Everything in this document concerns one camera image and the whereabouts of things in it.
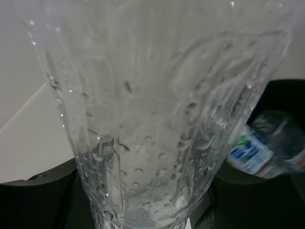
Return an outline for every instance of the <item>white wall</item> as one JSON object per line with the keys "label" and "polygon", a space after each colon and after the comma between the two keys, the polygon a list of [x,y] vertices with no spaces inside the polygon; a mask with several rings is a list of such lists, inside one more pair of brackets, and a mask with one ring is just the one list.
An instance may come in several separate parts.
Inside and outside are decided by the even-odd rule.
{"label": "white wall", "polygon": [[[304,78],[305,34],[275,78]],[[28,179],[72,158],[34,48],[10,0],[0,1],[0,183]]]}

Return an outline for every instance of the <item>clear plastic cup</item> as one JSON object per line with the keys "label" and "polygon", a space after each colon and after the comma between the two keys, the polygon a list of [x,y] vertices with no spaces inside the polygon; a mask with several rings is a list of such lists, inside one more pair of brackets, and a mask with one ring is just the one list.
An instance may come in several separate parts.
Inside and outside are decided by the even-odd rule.
{"label": "clear plastic cup", "polygon": [[109,229],[184,227],[305,9],[303,0],[14,2],[96,228]]}

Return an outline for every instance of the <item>bottle label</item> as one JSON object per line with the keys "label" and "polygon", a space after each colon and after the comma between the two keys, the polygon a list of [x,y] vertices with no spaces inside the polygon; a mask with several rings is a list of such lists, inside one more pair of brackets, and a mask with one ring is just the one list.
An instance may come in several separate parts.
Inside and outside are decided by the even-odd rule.
{"label": "bottle label", "polygon": [[264,177],[274,167],[270,164],[273,154],[267,143],[254,130],[245,126],[227,156],[227,162],[243,172]]}
{"label": "bottle label", "polygon": [[295,157],[286,160],[286,162],[289,164],[291,169],[293,169],[296,172],[302,172],[305,170],[305,150],[300,152]]}

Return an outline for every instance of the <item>plastic water bottle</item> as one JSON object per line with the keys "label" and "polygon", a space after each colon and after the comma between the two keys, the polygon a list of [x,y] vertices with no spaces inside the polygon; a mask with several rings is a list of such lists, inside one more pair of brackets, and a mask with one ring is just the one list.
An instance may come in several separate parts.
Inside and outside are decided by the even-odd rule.
{"label": "plastic water bottle", "polygon": [[287,112],[261,112],[230,151],[233,167],[264,178],[305,170],[305,134]]}
{"label": "plastic water bottle", "polygon": [[274,152],[274,163],[287,172],[305,170],[305,134],[292,115],[283,111],[261,112],[251,125]]}

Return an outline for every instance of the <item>black surface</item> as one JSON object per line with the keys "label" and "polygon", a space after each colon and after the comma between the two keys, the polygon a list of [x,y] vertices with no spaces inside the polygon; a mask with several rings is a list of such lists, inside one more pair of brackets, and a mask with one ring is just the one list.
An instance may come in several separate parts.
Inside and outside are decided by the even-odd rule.
{"label": "black surface", "polygon": [[0,228],[64,228],[77,178],[72,159],[31,180],[0,184]]}
{"label": "black surface", "polygon": [[[294,115],[305,129],[305,81],[270,82],[249,122],[266,109]],[[304,229],[305,174],[270,180],[255,177],[224,163],[212,183],[215,199],[213,229]]]}
{"label": "black surface", "polygon": [[95,229],[89,200],[82,188],[80,180],[78,180],[76,185],[74,202],[65,229]]}
{"label": "black surface", "polygon": [[213,207],[214,204],[214,195],[212,190],[209,189],[202,199],[199,207],[190,216],[190,223],[193,229],[200,228],[201,222],[206,216],[205,214]]}

